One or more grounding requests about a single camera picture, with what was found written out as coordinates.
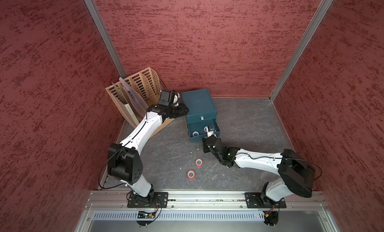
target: black cable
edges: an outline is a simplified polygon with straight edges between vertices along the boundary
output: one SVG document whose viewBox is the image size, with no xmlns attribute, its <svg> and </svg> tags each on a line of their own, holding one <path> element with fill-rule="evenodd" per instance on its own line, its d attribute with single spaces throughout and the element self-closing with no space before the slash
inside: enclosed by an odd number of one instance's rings
<svg viewBox="0 0 384 232">
<path fill-rule="evenodd" d="M 160 212 L 159 212 L 159 215 L 154 219 L 154 220 L 152 220 L 152 222 L 154 222 L 159 216 L 160 216 L 160 214 L 161 214 L 161 211 L 163 210 L 163 205 L 161 204 L 161 202 L 160 202 L 160 206 L 161 206 L 161 208 L 160 208 Z"/>
<path fill-rule="evenodd" d="M 246 154 L 246 155 L 248 155 L 249 158 L 251 158 L 251 159 L 261 159 L 261 158 L 270 158 L 270 159 L 291 159 L 291 160 L 297 160 L 297 161 L 304 161 L 304 162 L 307 162 L 307 163 L 312 164 L 312 165 L 314 165 L 314 166 L 316 166 L 316 167 L 318 167 L 318 168 L 320 169 L 320 175 L 319 175 L 318 177 L 316 177 L 315 179 L 313 179 L 313 181 L 315 181 L 315 180 L 317 180 L 318 178 L 320 178 L 320 176 L 323 174 L 323 170 L 320 168 L 320 166 L 318 166 L 318 165 L 316 165 L 316 164 L 314 164 L 314 163 L 312 163 L 312 162 L 306 161 L 306 160 L 304 160 L 304 159 L 275 158 L 275 157 L 270 157 L 270 156 L 262 156 L 262 157 L 252 158 L 251 155 L 249 155 L 249 154 L 247 154 L 247 153 L 242 153 L 242 152 L 240 152 L 240 153 L 237 153 L 236 155 L 238 155 L 238 154 Z"/>
<path fill-rule="evenodd" d="M 99 186 L 100 186 L 100 188 L 102 188 L 102 189 L 111 189 L 111 188 L 118 187 L 118 186 L 124 184 L 124 183 L 121 183 L 121 184 L 118 184 L 118 185 L 113 186 L 113 187 L 105 188 L 105 187 L 101 186 L 101 183 L 100 183 L 100 175 L 101 175 L 101 172 L 103 171 L 103 168 L 104 168 L 105 165 L 108 163 L 108 161 L 109 161 L 111 158 L 113 158 L 113 156 L 115 156 L 117 153 L 118 153 L 118 151 L 116 151 L 116 153 L 114 153 L 114 154 L 107 160 L 107 162 L 105 162 L 105 164 L 101 167 L 101 170 L 100 170 L 100 173 L 99 173 L 99 177 L 98 177 L 97 182 L 99 183 Z"/>
<path fill-rule="evenodd" d="M 164 82 L 161 79 L 160 79 L 160 81 L 163 83 L 164 88 L 167 89 L 166 84 L 164 84 Z"/>
<path fill-rule="evenodd" d="M 147 211 L 141 210 L 138 212 L 138 214 L 154 214 L 154 217 L 156 217 L 157 211 L 159 210 L 159 203 L 156 202 L 154 204 L 157 204 L 157 208 L 155 206 L 153 208 L 155 211 L 147 212 Z"/>
<path fill-rule="evenodd" d="M 127 207 L 128 207 L 128 195 L 129 196 L 131 196 L 131 193 L 132 193 L 133 191 L 129 191 L 128 193 L 127 193 Z"/>
</svg>

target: gray marble floor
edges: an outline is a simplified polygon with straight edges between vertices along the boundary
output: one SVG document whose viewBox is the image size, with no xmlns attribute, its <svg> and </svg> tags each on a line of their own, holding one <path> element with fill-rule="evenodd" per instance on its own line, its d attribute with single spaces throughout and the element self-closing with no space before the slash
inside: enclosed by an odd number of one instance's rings
<svg viewBox="0 0 384 232">
<path fill-rule="evenodd" d="M 289 148 L 267 99 L 214 98 L 214 102 L 220 138 L 227 146 L 263 153 Z M 197 158 L 204 162 L 201 168 L 194 165 Z M 203 153 L 202 143 L 189 141 L 184 118 L 175 119 L 148 140 L 141 160 L 143 175 L 155 189 L 261 190 L 264 183 L 277 178 L 269 172 L 219 164 L 211 153 Z M 196 172 L 194 180 L 187 179 L 190 169 Z M 104 186 L 118 183 L 108 176 Z"/>
</svg>

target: metal corner post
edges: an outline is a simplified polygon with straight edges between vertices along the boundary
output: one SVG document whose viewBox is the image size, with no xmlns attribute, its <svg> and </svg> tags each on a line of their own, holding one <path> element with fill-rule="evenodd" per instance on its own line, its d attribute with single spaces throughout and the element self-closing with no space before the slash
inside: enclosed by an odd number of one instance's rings
<svg viewBox="0 0 384 232">
<path fill-rule="evenodd" d="M 285 126 L 283 124 L 283 121 L 281 120 L 281 117 L 280 117 L 279 113 L 277 112 L 275 104 L 272 101 L 270 103 L 271 103 L 273 112 L 276 115 L 277 122 L 279 123 L 280 129 L 281 129 L 281 132 L 282 132 L 282 134 L 284 136 L 285 141 L 287 142 L 287 144 L 290 147 L 290 149 L 295 150 L 295 148 L 293 147 L 293 144 L 292 144 L 292 140 L 289 137 L 289 135 L 287 133 L 287 130 L 285 129 Z"/>
<path fill-rule="evenodd" d="M 288 62 L 285 70 L 283 71 L 279 81 L 277 82 L 275 88 L 273 89 L 270 100 L 273 102 L 283 87 L 285 81 L 287 80 L 288 76 L 290 75 L 291 71 L 293 70 L 294 66 L 296 65 L 297 61 L 299 60 L 301 54 L 303 53 L 305 47 L 309 43 L 310 39 L 312 38 L 314 32 L 316 31 L 317 27 L 319 26 L 321 20 L 324 18 L 325 13 L 328 11 L 328 8 L 331 6 L 333 0 L 321 0 L 319 7 L 317 8 L 316 12 L 313 15 L 313 18 L 310 21 L 310 24 L 308 25 L 307 29 L 305 30 L 303 36 L 301 37 L 301 40 L 299 44 L 296 47 L 295 52 L 293 53 L 291 60 Z"/>
<path fill-rule="evenodd" d="M 115 66 L 120 74 L 120 77 L 126 78 L 127 74 L 125 73 L 124 67 L 120 61 L 118 53 L 116 52 L 116 49 L 113 46 L 112 40 L 109 37 L 107 28 L 105 27 L 104 22 L 99 14 L 99 10 L 97 9 L 95 1 L 94 0 L 84 0 L 84 1 L 93 18 L 93 21 L 96 24 L 96 27 L 99 30 L 101 37 L 103 38 L 103 41 L 105 43 L 105 46 L 108 49 L 108 52 L 111 55 L 113 62 L 115 63 Z"/>
</svg>

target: wooden slotted panel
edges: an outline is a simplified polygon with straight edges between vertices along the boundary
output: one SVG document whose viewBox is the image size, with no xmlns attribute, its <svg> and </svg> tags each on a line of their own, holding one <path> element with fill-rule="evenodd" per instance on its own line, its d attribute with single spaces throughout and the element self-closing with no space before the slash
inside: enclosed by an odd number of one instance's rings
<svg viewBox="0 0 384 232">
<path fill-rule="evenodd" d="M 106 90 L 108 90 L 109 92 L 111 92 L 111 94 L 112 94 L 113 96 L 115 96 L 116 98 L 119 98 L 119 96 L 118 96 L 118 94 L 117 94 L 117 92 L 116 92 L 116 90 L 115 90 L 115 87 L 114 87 L 113 85 L 108 86 L 108 87 L 106 88 Z"/>
<path fill-rule="evenodd" d="M 160 95 L 161 91 L 163 90 L 163 86 L 161 86 L 160 79 L 157 76 L 157 73 L 156 73 L 156 71 L 154 69 L 149 68 L 149 70 L 151 71 L 151 77 L 153 79 L 153 83 L 154 83 L 155 88 L 156 88 L 155 94 Z"/>
<path fill-rule="evenodd" d="M 159 100 L 156 98 L 155 93 L 153 93 L 153 90 L 151 89 L 151 86 L 149 85 L 149 82 L 146 76 L 144 76 L 143 74 L 140 74 L 140 77 L 141 77 L 141 81 L 143 82 L 145 91 L 147 92 L 147 96 L 148 96 L 148 100 L 146 100 L 147 104 L 149 106 L 152 104 L 157 104 Z"/>
<path fill-rule="evenodd" d="M 143 99 L 147 100 L 148 95 L 140 75 L 141 75 L 140 73 L 136 73 L 133 76 L 130 76 L 130 78 L 136 83 L 137 87 L 139 88 L 140 94 L 143 96 Z"/>
<path fill-rule="evenodd" d="M 150 85 L 150 87 L 151 87 L 153 93 L 156 94 L 155 84 L 154 84 L 154 82 L 153 82 L 153 78 L 152 78 L 152 76 L 151 76 L 151 68 L 148 67 L 148 68 L 146 68 L 146 69 L 143 69 L 143 70 L 140 71 L 140 72 L 147 78 L 147 80 L 148 80 L 148 82 L 149 82 L 149 85 Z"/>
</svg>

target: teal drawer box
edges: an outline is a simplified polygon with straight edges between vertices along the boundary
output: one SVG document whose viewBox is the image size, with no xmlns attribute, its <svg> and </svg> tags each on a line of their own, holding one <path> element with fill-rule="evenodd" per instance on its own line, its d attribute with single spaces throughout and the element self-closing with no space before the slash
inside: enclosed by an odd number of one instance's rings
<svg viewBox="0 0 384 232">
<path fill-rule="evenodd" d="M 216 137 L 220 136 L 220 129 L 218 128 L 216 119 L 204 119 L 187 124 L 188 134 L 191 139 L 191 142 L 201 142 L 201 139 L 207 136 L 207 132 L 204 131 L 205 126 L 214 126 L 216 128 Z M 193 132 L 195 131 L 197 131 L 199 135 L 193 136 Z"/>
<path fill-rule="evenodd" d="M 207 136 L 205 126 L 214 126 L 215 135 L 220 135 L 220 129 L 216 123 L 217 109 L 208 89 L 199 89 L 181 93 L 183 103 L 188 107 L 189 112 L 185 116 L 188 135 L 191 142 L 201 142 Z"/>
<path fill-rule="evenodd" d="M 189 109 L 187 124 L 216 118 L 217 109 L 208 89 L 183 92 L 181 98 Z"/>
</svg>

